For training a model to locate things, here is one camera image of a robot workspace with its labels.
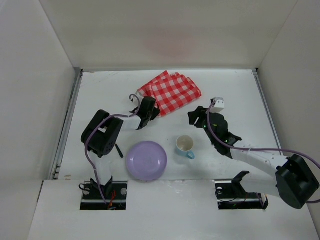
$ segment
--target checkered napkin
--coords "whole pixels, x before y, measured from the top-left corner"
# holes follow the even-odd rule
[[[202,96],[200,89],[189,78],[179,73],[164,71],[137,90],[143,97],[155,98],[160,117],[182,108]]]

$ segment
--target plate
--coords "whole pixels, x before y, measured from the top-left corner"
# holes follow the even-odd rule
[[[126,156],[126,168],[138,180],[152,181],[160,178],[167,167],[167,154],[154,141],[134,145]]]

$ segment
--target folded cloth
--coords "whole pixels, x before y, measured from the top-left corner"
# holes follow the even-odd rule
[[[200,89],[191,78],[179,73],[164,71],[137,90],[143,97],[149,96],[159,106],[159,117],[168,115],[202,96]]]

